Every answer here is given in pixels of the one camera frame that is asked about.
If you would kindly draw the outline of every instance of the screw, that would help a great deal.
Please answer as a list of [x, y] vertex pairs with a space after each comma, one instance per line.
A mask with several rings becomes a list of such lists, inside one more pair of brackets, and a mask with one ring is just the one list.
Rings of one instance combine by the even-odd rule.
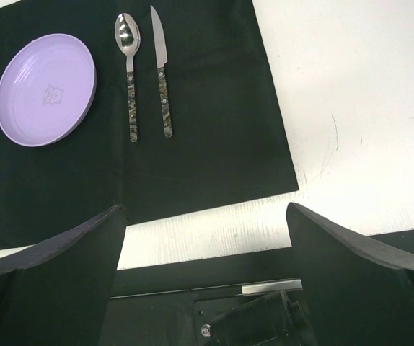
[[208, 324], [201, 327], [201, 334], [203, 337], [210, 337], [210, 326]]

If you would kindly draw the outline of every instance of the dark green placemat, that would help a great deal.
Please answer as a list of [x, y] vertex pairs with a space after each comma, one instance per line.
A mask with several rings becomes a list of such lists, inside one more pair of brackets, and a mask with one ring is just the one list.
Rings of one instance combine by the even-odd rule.
[[[149, 5], [167, 41], [174, 138], [162, 127]], [[120, 12], [141, 29], [136, 56], [140, 141], [128, 135]], [[124, 203], [129, 223], [298, 189], [251, 0], [22, 0], [0, 9], [0, 77], [31, 40], [64, 32], [97, 68], [89, 114], [43, 148], [0, 129], [0, 249], [34, 244]]]
[[[125, 146], [131, 223], [298, 190], [252, 1], [118, 1], [142, 36], [141, 137]], [[150, 4], [167, 42], [172, 141], [162, 128]]]
[[0, 249], [35, 244], [122, 201], [125, 94], [111, 1], [23, 0], [0, 9], [0, 77], [31, 40], [78, 37], [97, 70], [97, 91], [80, 126], [41, 148], [12, 143], [0, 129]]

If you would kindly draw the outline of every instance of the purple plate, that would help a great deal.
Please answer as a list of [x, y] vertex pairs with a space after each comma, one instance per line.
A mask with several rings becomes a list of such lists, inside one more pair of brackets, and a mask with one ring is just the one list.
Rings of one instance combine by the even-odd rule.
[[0, 127], [22, 146], [45, 146], [70, 134], [93, 101], [93, 58], [78, 38], [46, 35], [10, 61], [0, 79]]

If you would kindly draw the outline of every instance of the marbled handle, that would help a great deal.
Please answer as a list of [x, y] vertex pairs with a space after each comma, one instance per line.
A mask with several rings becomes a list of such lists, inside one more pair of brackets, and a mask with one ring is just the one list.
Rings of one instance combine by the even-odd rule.
[[170, 115], [169, 91], [167, 89], [167, 80], [165, 79], [165, 67], [159, 67], [157, 69], [157, 78], [159, 80], [159, 94], [161, 97], [164, 133], [166, 138], [171, 138], [173, 136], [172, 116]]
[[138, 142], [138, 124], [136, 122], [135, 76], [133, 72], [127, 72], [128, 93], [128, 123], [130, 124], [130, 141]]

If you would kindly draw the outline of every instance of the embossed logo on plate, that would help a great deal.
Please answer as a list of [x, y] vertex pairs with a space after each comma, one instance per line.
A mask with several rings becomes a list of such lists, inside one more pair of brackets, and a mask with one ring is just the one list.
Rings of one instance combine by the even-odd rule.
[[56, 88], [49, 84], [43, 95], [43, 105], [46, 104], [53, 105], [55, 103], [61, 103], [63, 98], [64, 89]]

